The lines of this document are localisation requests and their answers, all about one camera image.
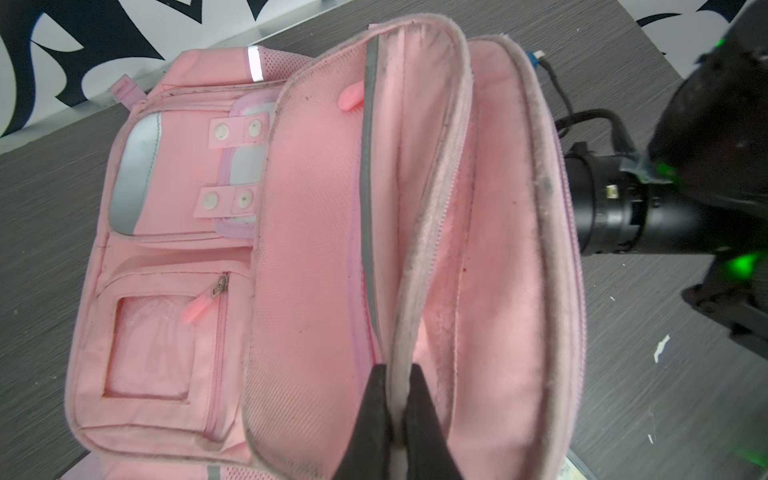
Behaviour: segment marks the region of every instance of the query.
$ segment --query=pink mesh panel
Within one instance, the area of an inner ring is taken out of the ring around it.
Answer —
[[[358,363],[372,362],[349,328],[368,321],[351,318],[365,310],[360,269],[347,261],[359,255],[349,238],[360,228],[362,110],[337,106],[363,79],[365,50],[342,50],[289,81],[266,161],[243,423],[252,450],[291,478],[333,474],[362,395]]]
[[[267,472],[252,468],[222,467],[221,480],[276,480]]]
[[[261,73],[264,81],[286,80],[298,72],[312,58],[288,51],[272,50],[259,47],[261,57]]]

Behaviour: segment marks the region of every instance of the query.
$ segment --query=wall mural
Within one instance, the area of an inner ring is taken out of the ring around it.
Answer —
[[[681,77],[754,0],[619,0]]]
[[[310,2],[0,2],[0,134],[100,94],[122,74],[147,74],[184,50],[206,48]]]

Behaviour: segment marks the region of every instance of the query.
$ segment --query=pink backpack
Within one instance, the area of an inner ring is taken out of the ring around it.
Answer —
[[[112,147],[66,414],[107,478],[331,478],[421,366],[467,478],[554,478],[584,301],[556,132],[505,36],[184,52]]]

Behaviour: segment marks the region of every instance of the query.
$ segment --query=black cable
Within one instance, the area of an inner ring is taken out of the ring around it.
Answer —
[[[560,138],[563,138],[565,135],[568,135],[568,132],[571,130],[572,123],[568,122],[568,119],[573,117],[574,115],[574,108],[571,105],[571,100],[568,98],[568,94],[565,93],[565,90],[563,90],[563,87],[560,86],[560,82],[558,82],[558,76],[554,72],[554,68],[545,58],[539,58],[538,64],[541,65],[543,69],[547,71],[549,74],[549,79],[552,82],[552,86],[554,86],[554,89],[560,95],[560,98],[563,99],[563,103],[565,104],[565,109],[568,111],[568,116],[565,118],[566,123],[563,124],[563,126],[558,128],[558,136]]]
[[[554,123],[558,130],[572,125],[580,124],[583,121],[594,120],[595,118],[604,118],[611,123],[611,143],[617,154],[635,154],[637,148],[634,146],[632,137],[630,137],[624,122],[618,115],[606,108],[593,108],[591,110],[570,113],[567,117],[561,118]]]

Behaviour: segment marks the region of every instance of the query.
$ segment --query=gray table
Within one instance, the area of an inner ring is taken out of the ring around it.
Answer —
[[[680,81],[614,0],[356,0],[264,44],[318,55],[371,22],[413,12],[444,13],[468,35],[507,32],[546,51],[574,106],[615,110],[639,144]],[[541,79],[555,115],[563,114]],[[104,165],[126,117],[110,108],[0,157],[0,478],[53,478],[82,453],[61,398]],[[606,152],[597,123],[569,139]],[[736,452],[768,454],[768,362],[679,300],[707,262],[585,259],[588,367],[573,449],[598,478],[760,476]]]

